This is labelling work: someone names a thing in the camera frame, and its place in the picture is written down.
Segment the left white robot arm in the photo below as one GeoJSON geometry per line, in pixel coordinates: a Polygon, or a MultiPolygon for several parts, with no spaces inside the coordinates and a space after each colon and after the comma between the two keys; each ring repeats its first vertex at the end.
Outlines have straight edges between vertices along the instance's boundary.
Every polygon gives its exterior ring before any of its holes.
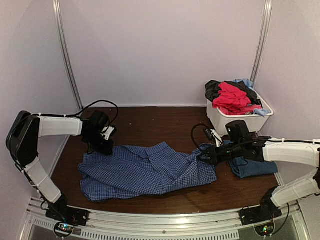
{"type": "Polygon", "coordinates": [[[21,111],[6,138],[6,147],[17,168],[49,203],[63,196],[40,160],[39,143],[45,138],[81,137],[90,150],[104,155],[113,151],[113,135],[117,128],[102,111],[88,118],[78,114],[55,115],[21,111]]]}

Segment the blue checkered shirt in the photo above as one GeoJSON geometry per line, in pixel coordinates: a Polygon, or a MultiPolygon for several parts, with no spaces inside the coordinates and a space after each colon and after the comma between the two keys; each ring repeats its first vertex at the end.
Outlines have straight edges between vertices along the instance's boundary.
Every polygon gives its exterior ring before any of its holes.
{"type": "Polygon", "coordinates": [[[111,155],[85,154],[78,171],[80,187],[91,202],[163,195],[181,189],[211,184],[217,180],[213,165],[171,148],[166,142],[152,147],[119,145],[111,155]]]}

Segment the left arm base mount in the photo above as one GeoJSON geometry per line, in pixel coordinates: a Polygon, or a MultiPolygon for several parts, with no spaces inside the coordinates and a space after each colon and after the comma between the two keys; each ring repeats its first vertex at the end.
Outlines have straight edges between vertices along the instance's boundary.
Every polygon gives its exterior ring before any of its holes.
{"type": "Polygon", "coordinates": [[[89,212],[87,210],[68,206],[68,200],[64,194],[62,194],[55,203],[48,200],[46,202],[48,204],[45,213],[47,218],[74,226],[85,227],[87,225],[89,212]]]}

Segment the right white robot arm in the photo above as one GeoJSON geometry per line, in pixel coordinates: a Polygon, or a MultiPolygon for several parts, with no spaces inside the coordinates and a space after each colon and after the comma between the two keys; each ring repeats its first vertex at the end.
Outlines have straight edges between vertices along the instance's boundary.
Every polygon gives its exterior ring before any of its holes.
{"type": "Polygon", "coordinates": [[[252,137],[243,120],[226,124],[230,143],[224,144],[214,128],[203,126],[207,138],[215,144],[200,151],[197,160],[217,166],[222,162],[243,157],[256,162],[287,162],[312,166],[314,169],[290,183],[270,189],[256,210],[259,220],[268,220],[279,208],[298,199],[320,194],[320,142],[319,140],[288,140],[269,136],[252,137]]]}

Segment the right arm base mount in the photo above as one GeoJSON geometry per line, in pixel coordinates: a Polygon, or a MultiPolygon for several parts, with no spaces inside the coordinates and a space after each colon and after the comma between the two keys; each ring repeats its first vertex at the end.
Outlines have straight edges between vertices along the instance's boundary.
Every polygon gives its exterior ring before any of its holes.
{"type": "Polygon", "coordinates": [[[255,207],[246,206],[238,214],[241,224],[246,226],[281,217],[282,211],[279,207],[275,206],[270,197],[265,196],[261,199],[260,205],[255,207]]]}

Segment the blue polo shirt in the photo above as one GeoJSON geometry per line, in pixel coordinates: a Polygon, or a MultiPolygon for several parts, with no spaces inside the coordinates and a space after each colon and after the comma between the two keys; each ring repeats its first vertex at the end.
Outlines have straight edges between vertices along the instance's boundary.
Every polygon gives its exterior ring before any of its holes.
{"type": "Polygon", "coordinates": [[[278,167],[275,162],[259,162],[245,159],[243,156],[228,160],[226,165],[230,167],[233,174],[240,179],[272,175],[278,172],[278,167]]]}

